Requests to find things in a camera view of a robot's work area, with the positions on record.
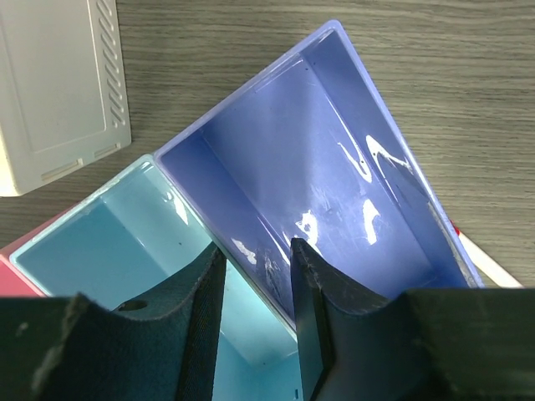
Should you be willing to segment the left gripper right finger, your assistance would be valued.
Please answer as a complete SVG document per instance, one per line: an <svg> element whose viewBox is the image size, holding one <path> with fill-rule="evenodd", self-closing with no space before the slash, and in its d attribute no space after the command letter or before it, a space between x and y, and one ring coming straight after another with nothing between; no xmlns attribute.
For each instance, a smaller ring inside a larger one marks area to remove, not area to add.
<svg viewBox="0 0 535 401"><path fill-rule="evenodd" d="M382 297L291 243L307 400L531 400L531 289L418 288Z"/></svg>

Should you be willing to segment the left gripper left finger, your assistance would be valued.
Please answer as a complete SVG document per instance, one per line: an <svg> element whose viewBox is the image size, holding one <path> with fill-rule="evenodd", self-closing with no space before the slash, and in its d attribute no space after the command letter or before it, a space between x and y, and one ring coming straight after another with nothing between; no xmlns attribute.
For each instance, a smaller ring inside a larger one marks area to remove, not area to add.
<svg viewBox="0 0 535 401"><path fill-rule="evenodd" d="M112 311L83 294L3 298L2 399L211 399L225 275L209 246Z"/></svg>

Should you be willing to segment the teal plastic bin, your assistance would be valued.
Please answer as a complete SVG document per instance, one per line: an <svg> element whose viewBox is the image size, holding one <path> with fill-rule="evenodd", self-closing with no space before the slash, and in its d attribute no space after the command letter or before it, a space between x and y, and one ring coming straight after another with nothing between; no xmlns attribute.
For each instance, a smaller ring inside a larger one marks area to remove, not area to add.
<svg viewBox="0 0 535 401"><path fill-rule="evenodd" d="M150 155L12 254L48 296L82 292L112 309L192 262L210 243ZM300 400L293 336L228 265L214 399Z"/></svg>

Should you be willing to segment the red cap whiteboard marker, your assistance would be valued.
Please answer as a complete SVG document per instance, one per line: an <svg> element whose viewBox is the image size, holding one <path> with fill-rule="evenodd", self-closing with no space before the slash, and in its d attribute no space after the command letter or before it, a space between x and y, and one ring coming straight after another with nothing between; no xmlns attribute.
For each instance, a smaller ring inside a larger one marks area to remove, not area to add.
<svg viewBox="0 0 535 401"><path fill-rule="evenodd" d="M455 224L453 228L472 263L499 287L524 288L511 273L485 253L476 243L469 239Z"/></svg>

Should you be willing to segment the pink plastic bin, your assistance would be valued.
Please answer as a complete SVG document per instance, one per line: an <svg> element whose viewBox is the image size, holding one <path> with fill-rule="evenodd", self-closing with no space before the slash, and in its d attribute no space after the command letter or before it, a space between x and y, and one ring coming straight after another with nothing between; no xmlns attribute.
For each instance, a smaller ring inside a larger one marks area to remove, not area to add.
<svg viewBox="0 0 535 401"><path fill-rule="evenodd" d="M70 210L71 207L1 249L1 297L45 297L44 292L33 282L29 274L13 263L12 254Z"/></svg>

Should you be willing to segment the purple plastic bin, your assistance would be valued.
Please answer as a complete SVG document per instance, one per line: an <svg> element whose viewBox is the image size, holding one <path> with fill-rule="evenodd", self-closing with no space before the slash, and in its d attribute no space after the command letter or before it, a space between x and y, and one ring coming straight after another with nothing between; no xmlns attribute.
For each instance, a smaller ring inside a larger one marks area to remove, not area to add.
<svg viewBox="0 0 535 401"><path fill-rule="evenodd" d="M482 285L338 20L289 49L155 158L288 329L295 327L294 238L384 297Z"/></svg>

